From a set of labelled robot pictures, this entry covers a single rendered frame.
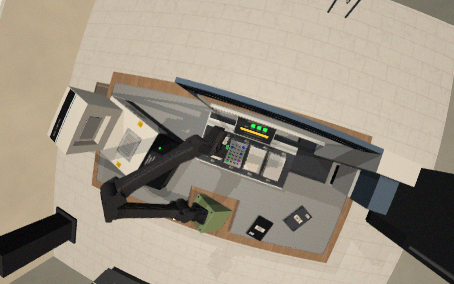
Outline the white tube rack with round holes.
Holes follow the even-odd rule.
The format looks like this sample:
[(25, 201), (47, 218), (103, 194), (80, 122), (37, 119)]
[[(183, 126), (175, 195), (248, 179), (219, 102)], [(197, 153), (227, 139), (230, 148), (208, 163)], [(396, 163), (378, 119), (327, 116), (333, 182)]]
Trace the white tube rack with round holes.
[[(224, 163), (240, 168), (247, 145), (248, 144), (232, 139)], [(234, 148), (231, 149), (231, 146), (233, 146)], [(242, 146), (244, 146), (245, 148), (242, 149)], [(231, 153), (231, 155), (229, 155), (229, 153)], [(242, 153), (242, 156), (240, 155), (240, 153)], [(229, 162), (226, 161), (227, 159), (229, 159)], [(237, 161), (238, 159), (240, 159), (240, 162)]]

